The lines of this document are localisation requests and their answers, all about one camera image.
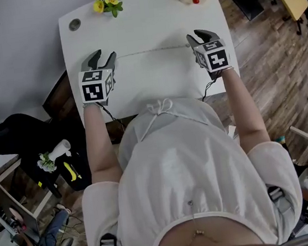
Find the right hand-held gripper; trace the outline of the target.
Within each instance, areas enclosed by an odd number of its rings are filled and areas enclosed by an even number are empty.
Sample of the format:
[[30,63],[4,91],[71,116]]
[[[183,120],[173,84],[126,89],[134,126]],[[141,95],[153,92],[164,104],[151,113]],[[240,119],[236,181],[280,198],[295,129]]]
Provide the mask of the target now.
[[203,41],[197,41],[192,35],[186,36],[188,43],[193,48],[196,62],[207,71],[210,79],[215,81],[221,76],[222,71],[231,67],[225,42],[211,31],[198,29],[194,30],[194,33]]

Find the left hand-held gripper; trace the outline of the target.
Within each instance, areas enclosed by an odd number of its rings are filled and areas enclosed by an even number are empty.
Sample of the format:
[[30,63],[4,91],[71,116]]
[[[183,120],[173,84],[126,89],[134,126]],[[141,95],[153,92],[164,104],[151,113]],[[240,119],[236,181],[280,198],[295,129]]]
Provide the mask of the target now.
[[98,60],[101,57],[101,50],[90,54],[81,64],[79,72],[79,87],[82,103],[99,103],[108,105],[110,93],[114,90],[114,68],[117,53],[112,52],[104,67],[98,69]]

